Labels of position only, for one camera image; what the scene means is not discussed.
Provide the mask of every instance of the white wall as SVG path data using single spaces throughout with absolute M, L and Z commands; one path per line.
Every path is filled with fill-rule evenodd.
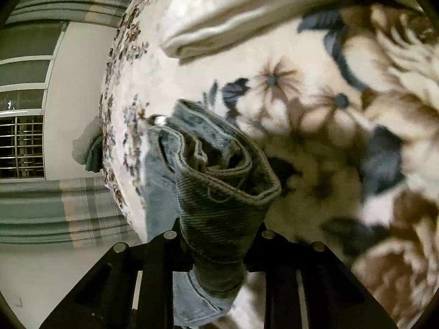
M 56 56 L 44 114 L 47 180 L 93 177 L 72 158 L 72 141 L 98 115 L 100 88 L 116 29 L 69 24 Z
M 0 291 L 26 329 L 38 329 L 111 245 L 88 249 L 2 245 Z

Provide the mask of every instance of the denim seam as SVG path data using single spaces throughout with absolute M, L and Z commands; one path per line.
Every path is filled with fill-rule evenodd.
M 187 106 L 187 104 L 192 105 L 193 108 L 196 110 L 191 109 L 190 107 Z M 179 102 L 177 103 L 177 105 L 184 108 L 186 110 L 186 112 L 189 112 L 191 114 L 197 114 L 197 115 L 202 116 L 204 118 L 206 118 L 205 115 L 207 115 L 209 118 L 217 120 L 221 124 L 227 125 L 227 127 L 229 127 L 234 132 L 234 134 L 235 134 L 234 137 L 242 138 L 249 146 L 251 146 L 252 149 L 254 149 L 256 151 L 256 156 L 258 156 L 258 159 L 263 161 L 263 159 L 265 158 L 265 155 L 262 153 L 262 151 L 260 151 L 260 152 L 258 151 L 258 148 L 259 148 L 258 145 L 256 145 L 256 143 L 251 138 L 249 138 L 245 133 L 243 133 L 241 130 L 239 130 L 234 125 L 225 122 L 223 119 L 221 119 L 221 117 L 219 117 L 215 113 L 202 108 L 201 106 L 199 106 L 198 104 L 196 104 L 190 100 L 180 99 Z M 269 174 L 271 178 L 277 179 L 276 174 L 274 173 L 273 169 L 268 164 L 268 161 L 266 161 L 266 163 L 263 162 L 261 164 L 261 166 L 264 167 L 264 171 L 266 171 L 267 174 Z
M 154 147 L 156 148 L 155 154 L 159 155 L 160 160 L 164 165 L 167 165 L 166 159 L 163 157 L 162 151 L 160 149 L 160 142 L 159 142 L 160 134 L 158 132 L 154 133 L 154 140 L 152 141 L 151 138 L 148 136 L 148 141 L 151 144 L 154 142 Z
M 190 278 L 190 274 L 185 273 L 184 277 L 187 280 L 187 283 L 189 284 L 190 289 L 200 298 L 201 301 L 206 303 L 207 306 L 213 311 L 213 313 L 206 314 L 204 317 L 199 317 L 199 318 L 196 318 L 193 320 L 188 320 L 188 317 L 182 313 L 181 315 L 182 315 L 182 317 L 185 318 L 186 323 L 190 324 L 190 323 L 194 323 L 194 322 L 199 322 L 199 321 L 207 319 L 208 317 L 211 317 L 213 315 L 218 315 L 221 312 L 221 310 L 218 307 L 216 307 L 215 305 L 213 305 L 206 297 L 204 297 L 203 295 L 201 295 L 201 293 L 199 293 L 197 291 L 192 279 Z
M 190 283 L 191 283 L 192 286 L 193 286 L 194 291 L 196 291 L 196 292 L 199 294 L 200 297 L 204 298 L 206 301 L 209 301 L 209 300 L 208 300 L 207 298 L 205 298 L 201 293 L 199 293 L 199 292 L 197 291 L 197 289 L 195 288 L 194 281 L 193 281 L 192 278 L 190 277 L 190 272 L 188 273 L 188 277 L 189 277 Z M 238 289 L 238 287 L 241 287 L 243 281 L 244 281 L 244 279 L 241 281 L 241 283 L 240 283 L 239 285 L 237 285 L 237 286 L 235 286 L 234 288 L 229 289 L 229 290 L 227 290 L 227 291 L 223 291 L 223 292 L 221 292 L 221 291 L 213 291 L 213 292 L 214 292 L 214 293 L 217 293 L 218 295 L 224 295 L 224 293 L 234 292 L 234 291 L 236 291 L 236 290 Z M 211 304 L 215 309 L 221 311 L 221 308 L 218 308 L 217 306 L 215 306 L 215 305 L 212 304 L 212 303 L 210 303 L 210 304 Z
M 170 127 L 170 126 L 151 126 L 149 129 L 150 129 L 151 132 L 154 133 L 154 138 L 155 138 L 155 137 L 158 138 L 157 134 L 160 133 L 160 132 L 163 132 L 163 131 L 164 131 L 164 132 L 167 132 L 167 133 L 173 134 L 174 136 L 176 136 L 177 138 L 179 138 L 180 143 L 183 143 L 183 142 L 181 141 L 181 138 L 182 138 L 181 134 L 180 134 L 178 131 L 174 130 L 174 129 L 173 129 L 172 127 Z M 240 167 L 236 167 L 236 168 L 233 168 L 233 169 L 226 169 L 226 170 L 220 170 L 220 171 L 215 171 L 215 172 L 213 172 L 213 171 L 208 171 L 208 172 L 206 172 L 206 173 L 209 173 L 209 174 L 218 174 L 219 177 L 221 177 L 221 176 L 223 176 L 223 177 L 232 177 L 232 176 L 234 176 L 235 172 L 249 172 L 249 171 L 252 169 L 252 167 L 253 167 L 253 161 L 252 161 L 252 158 L 251 158 L 250 153 L 249 153 L 248 150 L 242 145 L 241 142 L 239 142 L 238 140 L 235 140 L 235 141 L 238 143 L 239 147 L 242 149 L 243 154 L 244 154 L 245 158 L 247 159 L 247 160 L 246 160 L 246 163 L 244 163 L 244 165 L 242 165 L 242 166 L 240 166 Z
M 176 152 L 177 154 L 184 153 L 185 151 L 185 144 L 182 140 L 183 136 L 179 134 L 177 131 L 175 131 L 172 128 L 166 127 L 166 126 L 153 126 L 151 127 L 151 130 L 154 129 L 157 130 L 164 130 L 172 135 L 174 135 L 179 140 L 179 150 Z M 233 196 L 236 199 L 239 199 L 247 204 L 252 205 L 264 205 L 267 204 L 269 201 L 271 201 L 272 198 L 280 194 L 280 183 L 276 176 L 271 179 L 270 183 L 272 184 L 271 188 L 268 190 L 265 190 L 264 192 L 258 194 L 258 195 L 249 195 L 239 189 L 236 189 L 232 187 L 231 185 L 215 179 L 214 177 L 210 176 L 209 174 L 200 173 L 196 170 L 193 170 L 187 162 L 181 158 L 181 157 L 175 157 L 175 163 L 179 166 L 180 170 L 184 172 L 186 175 L 191 176 L 192 178 L 195 178 L 197 180 L 202 181 L 203 183 L 206 183 L 206 187 L 215 187 L 217 189 L 220 189 L 227 195 L 233 194 Z
M 175 182 L 174 182 L 174 181 L 168 179 L 167 177 L 163 177 L 163 176 L 160 177 L 160 182 L 156 181 L 156 180 L 154 179 L 154 177 L 151 177 L 151 178 L 149 179 L 149 181 L 150 181 L 150 182 L 153 182 L 153 183 L 156 184 L 156 185 L 163 185 L 163 183 L 165 183 L 166 185 L 175 185 Z

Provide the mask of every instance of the floral blanket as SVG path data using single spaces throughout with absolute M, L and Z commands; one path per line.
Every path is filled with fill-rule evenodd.
M 266 226 L 327 244 L 400 328 L 439 285 L 439 34 L 392 0 L 338 0 L 186 60 L 159 47 L 170 0 L 133 0 L 109 54 L 107 185 L 143 241 L 145 119 L 195 100 L 253 137 L 283 192 Z

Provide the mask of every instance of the rolled jeans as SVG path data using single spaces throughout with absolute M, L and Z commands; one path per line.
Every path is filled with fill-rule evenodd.
M 178 100 L 172 116 L 150 117 L 148 142 L 148 237 L 180 218 L 194 269 L 173 274 L 174 322 L 201 326 L 230 310 L 244 278 L 242 260 L 280 183 L 256 143 L 191 101 Z

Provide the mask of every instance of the jeans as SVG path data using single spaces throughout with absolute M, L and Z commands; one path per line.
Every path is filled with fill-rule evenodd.
M 242 259 L 280 183 L 256 143 L 194 102 L 179 100 L 172 116 L 148 121 L 148 236 L 180 217 L 194 269 L 174 273 L 174 320 L 204 325 L 231 308 L 244 278 Z

